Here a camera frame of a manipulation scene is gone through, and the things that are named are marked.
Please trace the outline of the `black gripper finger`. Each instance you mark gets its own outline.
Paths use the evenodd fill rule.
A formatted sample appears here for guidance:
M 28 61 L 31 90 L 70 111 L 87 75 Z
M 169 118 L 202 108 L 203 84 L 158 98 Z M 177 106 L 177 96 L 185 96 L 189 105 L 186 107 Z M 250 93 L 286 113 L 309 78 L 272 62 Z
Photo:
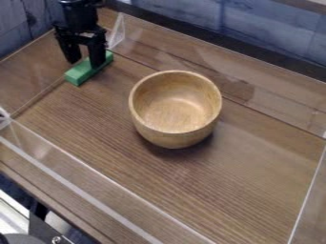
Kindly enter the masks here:
M 77 63 L 82 58 L 79 44 L 75 42 L 74 38 L 70 35 L 56 33 L 55 36 L 67 61 L 71 64 Z
M 106 36 L 103 33 L 89 38 L 87 47 L 91 66 L 98 69 L 106 61 Z

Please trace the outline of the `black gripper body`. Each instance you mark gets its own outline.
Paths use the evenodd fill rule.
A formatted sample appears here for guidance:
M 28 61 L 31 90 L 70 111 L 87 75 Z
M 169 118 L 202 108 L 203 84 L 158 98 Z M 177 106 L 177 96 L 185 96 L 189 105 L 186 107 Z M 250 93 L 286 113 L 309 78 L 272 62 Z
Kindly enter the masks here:
M 58 0 L 64 20 L 54 23 L 56 35 L 62 38 L 77 38 L 83 33 L 91 37 L 102 36 L 105 28 L 98 24 L 98 8 L 105 0 Z

